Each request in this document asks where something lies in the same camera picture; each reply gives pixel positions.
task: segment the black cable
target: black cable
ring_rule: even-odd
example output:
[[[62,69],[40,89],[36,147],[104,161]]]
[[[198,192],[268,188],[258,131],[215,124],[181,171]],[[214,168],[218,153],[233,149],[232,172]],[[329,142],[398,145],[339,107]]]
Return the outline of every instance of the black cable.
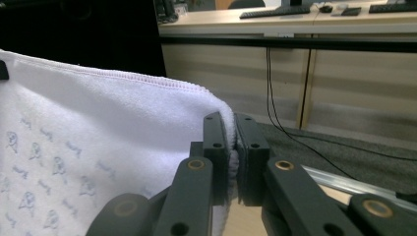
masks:
[[[269,55],[269,52],[268,52],[268,54],[267,54],[267,60],[268,60],[268,83],[269,83],[269,85],[268,85],[268,89],[270,88],[270,90],[271,90],[271,92],[270,92],[270,93],[271,93],[271,100],[272,100],[272,105],[274,106],[274,104],[273,104],[273,99],[272,99],[272,98],[273,98],[273,96],[272,96],[272,86],[271,86],[271,80],[270,80],[270,55]],[[278,122],[278,124],[279,124],[279,120],[278,120],[278,118],[277,118],[275,108],[274,108],[274,115],[275,115],[275,119],[277,120],[277,122]],[[272,119],[271,119],[271,117],[270,117],[270,115],[269,115],[269,110],[268,110],[268,116],[269,116],[269,120],[270,120],[270,121],[272,122],[272,124],[273,124],[273,121],[272,121]],[[344,147],[347,147],[347,148],[354,148],[354,149],[362,150],[362,151],[365,151],[365,152],[369,152],[369,153],[372,153],[372,154],[377,154],[377,155],[380,155],[380,156],[383,156],[383,157],[392,158],[392,159],[397,159],[397,160],[417,161],[417,159],[412,159],[412,158],[406,158],[406,157],[399,157],[399,156],[389,155],[389,154],[385,154],[385,153],[381,153],[381,152],[377,152],[377,151],[373,151],[373,150],[369,150],[369,149],[364,149],[364,148],[361,148],[361,147],[351,146],[351,145],[347,145],[347,144],[342,144],[342,143],[335,142],[335,141],[325,140],[325,139],[321,139],[321,138],[317,138],[317,137],[306,136],[306,135],[298,135],[298,134],[292,134],[292,133],[288,133],[288,132],[286,132],[286,131],[282,128],[282,126],[281,126],[280,124],[279,124],[279,127],[281,127],[281,128],[276,127],[276,125],[274,125],[274,126],[275,126],[275,128],[277,128],[279,131],[286,133],[286,134],[287,134],[287,136],[288,136],[288,135],[290,135],[290,136],[295,136],[295,137],[299,137],[299,138],[306,138],[306,139],[312,139],[312,140],[317,140],[317,141],[327,142],[327,143],[330,143],[330,144],[339,145],[339,146],[344,146]]]
[[[349,175],[348,173],[346,173],[345,171],[343,171],[342,169],[340,169],[339,167],[337,167],[336,165],[334,165],[329,159],[327,159],[326,157],[324,157],[321,153],[319,153],[318,151],[316,151],[314,148],[294,139],[290,134],[288,134],[285,129],[282,127],[282,125],[279,123],[279,119],[278,116],[276,114],[276,109],[275,109],[275,104],[273,102],[273,93],[272,93],[272,82],[270,80],[270,50],[269,47],[267,47],[267,64],[268,64],[268,89],[267,89],[267,110],[268,110],[268,117],[270,122],[272,123],[272,125],[282,131],[288,138],[290,138],[291,140],[297,142],[298,144],[312,150],[314,153],[316,153],[317,155],[319,155],[321,158],[323,158],[325,161],[327,161],[331,166],[333,166],[335,169],[337,169],[338,171],[340,171],[341,173],[343,173],[344,175],[346,175],[347,177],[356,180],[356,178],[354,178],[353,176]],[[269,91],[270,91],[270,100],[272,103],[272,107],[273,107],[273,113],[275,115],[275,119],[276,122],[278,123],[279,127],[273,122],[271,116],[270,116],[270,112],[269,112]]]

